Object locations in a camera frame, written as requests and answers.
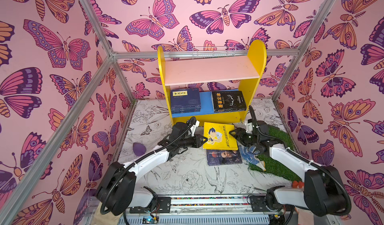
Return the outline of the black book yellow title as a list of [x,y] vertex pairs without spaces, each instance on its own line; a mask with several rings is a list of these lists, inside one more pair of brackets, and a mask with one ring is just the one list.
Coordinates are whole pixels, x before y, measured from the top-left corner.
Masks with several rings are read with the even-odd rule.
[[247,109],[246,101],[241,91],[212,91],[214,113],[238,112]]

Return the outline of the blue book yellow label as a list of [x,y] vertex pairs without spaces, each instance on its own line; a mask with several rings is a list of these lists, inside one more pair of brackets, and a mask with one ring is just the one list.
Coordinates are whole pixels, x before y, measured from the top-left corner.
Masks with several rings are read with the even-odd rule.
[[194,113],[200,112],[201,106],[179,106],[179,107],[171,107],[172,114],[184,114],[184,113]]

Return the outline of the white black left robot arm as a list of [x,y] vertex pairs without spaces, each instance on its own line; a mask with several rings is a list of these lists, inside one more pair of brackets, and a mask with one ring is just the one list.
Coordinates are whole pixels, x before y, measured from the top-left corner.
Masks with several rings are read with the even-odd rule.
[[159,196],[147,186],[139,187],[137,182],[152,169],[188,148],[197,149],[206,143],[206,137],[195,133],[199,124],[196,117],[186,123],[177,122],[172,132],[150,152],[131,162],[112,163],[96,191],[96,198],[101,202],[100,213],[118,216],[128,208],[142,208],[149,213],[155,211],[159,207]]

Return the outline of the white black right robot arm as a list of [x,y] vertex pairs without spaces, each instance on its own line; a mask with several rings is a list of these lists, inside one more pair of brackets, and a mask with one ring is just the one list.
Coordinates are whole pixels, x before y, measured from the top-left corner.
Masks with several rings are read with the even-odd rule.
[[267,152],[269,157],[294,172],[304,183],[303,188],[277,186],[266,191],[265,203],[277,211],[291,206],[312,212],[318,217],[344,216],[352,209],[350,196],[338,170],[306,159],[289,148],[282,139],[269,135],[268,125],[253,120],[245,128],[235,128],[229,134],[254,155]]

